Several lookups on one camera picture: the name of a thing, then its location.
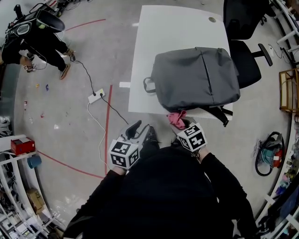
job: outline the power strip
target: power strip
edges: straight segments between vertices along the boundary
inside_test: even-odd
[[[102,96],[104,97],[105,93],[104,93],[103,89],[100,89],[99,91],[97,91],[95,93],[95,96],[94,95],[89,96],[88,97],[89,103],[92,104],[92,103],[96,102],[98,99],[101,99],[101,96],[100,96],[101,93],[103,94]]]

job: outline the pink cloth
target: pink cloth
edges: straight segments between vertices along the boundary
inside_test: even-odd
[[[178,129],[185,129],[186,127],[181,117],[186,116],[186,114],[187,112],[183,110],[181,113],[170,113],[169,115],[167,115],[167,118],[169,119],[169,122]]]

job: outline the cardboard box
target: cardboard box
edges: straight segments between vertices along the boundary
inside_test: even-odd
[[[26,191],[27,196],[33,205],[34,211],[36,214],[39,214],[43,211],[43,206],[45,204],[42,196],[39,194],[39,191],[36,189],[29,189]]]

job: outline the black jacket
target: black jacket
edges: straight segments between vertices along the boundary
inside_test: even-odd
[[[140,159],[126,176],[109,171],[64,236],[97,238],[104,230],[232,238],[232,219],[243,237],[254,237],[252,209],[233,174],[211,153],[200,164],[169,147]]]

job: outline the red box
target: red box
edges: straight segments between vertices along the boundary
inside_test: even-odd
[[[15,155],[21,155],[23,153],[34,152],[36,150],[35,142],[30,138],[22,138],[18,140],[11,140],[10,148]]]

